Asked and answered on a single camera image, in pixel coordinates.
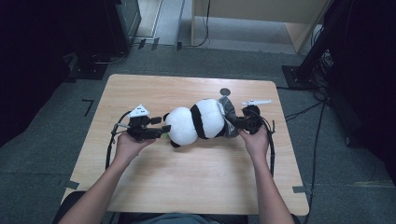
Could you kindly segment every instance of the gray carpet floor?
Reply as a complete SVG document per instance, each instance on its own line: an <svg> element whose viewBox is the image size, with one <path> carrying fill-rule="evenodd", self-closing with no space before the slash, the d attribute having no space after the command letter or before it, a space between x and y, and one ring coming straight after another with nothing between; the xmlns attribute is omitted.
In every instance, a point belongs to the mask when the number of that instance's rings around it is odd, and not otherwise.
<svg viewBox="0 0 396 224"><path fill-rule="evenodd" d="M111 74L258 79L286 87L281 65L299 65L303 59L295 54L134 47L124 60L107 68L103 80L63 83L26 132L0 148L0 223L51 223L64 195L62 183L73 172ZM278 92L285 115L318 102L311 91ZM94 100L86 117L89 103L82 99ZM296 159L308 188L319 114L317 106L288 121ZM395 222L396 190L383 162L365 148L346 147L345 132L331 105L324 108L317 153L309 223ZM257 223L257 216L249 217L249 221Z"/></svg>

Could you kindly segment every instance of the wooden table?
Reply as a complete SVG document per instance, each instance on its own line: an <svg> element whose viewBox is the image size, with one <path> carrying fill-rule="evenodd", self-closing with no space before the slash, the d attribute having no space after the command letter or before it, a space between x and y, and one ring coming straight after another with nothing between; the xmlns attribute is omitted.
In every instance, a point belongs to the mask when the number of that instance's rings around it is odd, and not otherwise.
<svg viewBox="0 0 396 224"><path fill-rule="evenodd" d="M306 215L302 180L276 85L270 81L113 75L109 78L78 157L71 181L87 190L105 170L110 131L120 116L142 104L150 117L163 116L179 106L190 108L205 99L219 99L228 88L237 115L243 101L271 99L260 105L262 116L274 120L275 182L289 210ZM71 193L67 189L64 197ZM109 211L181 212L194 214L258 214L255 177L240 136L199 139L174 149L166 137L145 148L123 174Z"/></svg>

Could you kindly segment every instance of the panda plush toy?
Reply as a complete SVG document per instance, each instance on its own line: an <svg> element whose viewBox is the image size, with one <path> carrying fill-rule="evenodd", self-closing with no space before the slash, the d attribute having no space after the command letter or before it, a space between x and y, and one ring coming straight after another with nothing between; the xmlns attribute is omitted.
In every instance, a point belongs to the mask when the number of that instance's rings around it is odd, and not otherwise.
<svg viewBox="0 0 396 224"><path fill-rule="evenodd" d="M180 147L192 144L198 137L210 139L224 136L230 130L231 124L225 119L224 106L221 102L224 101L205 99L190 109L178 107L166 114L163 120L166 125L172 126L168 133L172 146Z"/></svg>

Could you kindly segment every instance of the cable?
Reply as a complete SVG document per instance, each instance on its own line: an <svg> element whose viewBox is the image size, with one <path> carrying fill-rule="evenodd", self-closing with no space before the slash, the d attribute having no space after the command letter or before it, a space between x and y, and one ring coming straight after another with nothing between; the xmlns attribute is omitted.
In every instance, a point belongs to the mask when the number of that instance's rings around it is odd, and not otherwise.
<svg viewBox="0 0 396 224"><path fill-rule="evenodd" d="M291 120L291 119L297 118L297 116L306 113L308 110L314 108L314 107L317 106L317 105L320 105L320 104L323 103L323 102L324 102L324 101L320 101L319 103L314 104L314 105L311 105L311 106L309 106L308 108L306 108L306 109L304 109L304 110L302 110L302 111L300 111L300 112L297 112L297 113L294 113L294 114L290 114L290 115L285 116L286 122L288 122L288 121Z"/></svg>
<svg viewBox="0 0 396 224"><path fill-rule="evenodd" d="M292 89L289 87L276 87L278 90L287 90L287 91L312 91L309 89Z"/></svg>
<svg viewBox="0 0 396 224"><path fill-rule="evenodd" d="M270 158L270 172L271 176L274 177L274 167L275 167L275 146L274 146L274 139L272 135L275 133L275 122L273 121L273 127L271 130L271 125L270 123L263 118L260 114L256 113L253 110L248 110L248 112L255 114L257 117L259 117L262 120L262 125L267 131L267 136L268 136L268 142L270 145L270 152L271 152L271 158Z"/></svg>
<svg viewBox="0 0 396 224"><path fill-rule="evenodd" d="M117 122L117 123L114 125L113 131L111 131L111 139L110 139L110 142L108 143L108 147L107 147L106 169L107 169L107 167L110 165L110 156L111 156L111 148L112 148L111 145L115 143L114 138L115 138L115 136L118 134L118 133L117 133L117 129L119 128L119 125L118 125L118 124L121 123L122 120L125 118L125 116L127 116L129 113L131 113L131 111L128 111L128 112L126 112L125 114L123 114L123 115L121 116L119 122Z"/></svg>
<svg viewBox="0 0 396 224"><path fill-rule="evenodd" d="M206 29L206 35L204 40L199 45L189 45L188 47L198 48L201 47L209 38L209 11L210 11L210 0L207 3L207 11L206 11L206 22L204 21L204 27Z"/></svg>
<svg viewBox="0 0 396 224"><path fill-rule="evenodd" d="M314 159L312 161L312 180L311 180L311 190L312 193L309 197L309 202L308 202L308 207L309 207L309 213L305 216L304 224L307 223L309 216L311 214L311 209L312 209L312 201L314 198L314 188L315 188L315 178L316 178L316 173L317 173L317 148L318 148L318 136L319 136L319 131L320 131L320 126L321 126L321 121L323 118L323 111L324 111L324 106L326 105L326 102L320 102L323 104L323 107L321 108L320 111L320 117L319 117L319 122L318 122L318 128L317 128L317 134L315 136L315 144L314 144Z"/></svg>
<svg viewBox="0 0 396 224"><path fill-rule="evenodd" d="M153 45L153 43L145 43L145 46L146 45ZM174 47L176 47L177 45L170 45L170 44L157 44L157 46L159 46L159 47L171 47L171 48L174 48ZM195 49L195 48L197 48L198 46L191 46L191 45L188 45L188 46L183 46L183 48L190 48L190 49Z"/></svg>
<svg viewBox="0 0 396 224"><path fill-rule="evenodd" d="M108 62L108 63L101 63L101 62L94 62L94 63L98 63L98 64L113 64L113 63L119 63L122 59L125 58L126 53L124 52L122 54L122 57L114 62Z"/></svg>
<svg viewBox="0 0 396 224"><path fill-rule="evenodd" d="M323 28L324 28L323 26L320 27L320 29L317 31L315 36L314 36L314 32L312 32L312 34L311 34L311 47L315 44L315 42L317 42L317 36L318 36L318 34L322 33Z"/></svg>

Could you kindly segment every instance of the panda ear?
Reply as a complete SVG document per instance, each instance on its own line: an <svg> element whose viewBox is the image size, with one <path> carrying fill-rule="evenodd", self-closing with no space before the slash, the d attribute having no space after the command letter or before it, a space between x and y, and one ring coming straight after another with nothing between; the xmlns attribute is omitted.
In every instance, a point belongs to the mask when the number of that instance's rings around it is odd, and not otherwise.
<svg viewBox="0 0 396 224"><path fill-rule="evenodd" d="M171 141L171 145L172 145L172 147L180 147L180 145L175 143L174 141Z"/></svg>
<svg viewBox="0 0 396 224"><path fill-rule="evenodd" d="M166 117L168 117L168 115L169 115L169 113L167 113L167 114L165 114L165 115L163 116L163 121L166 120Z"/></svg>

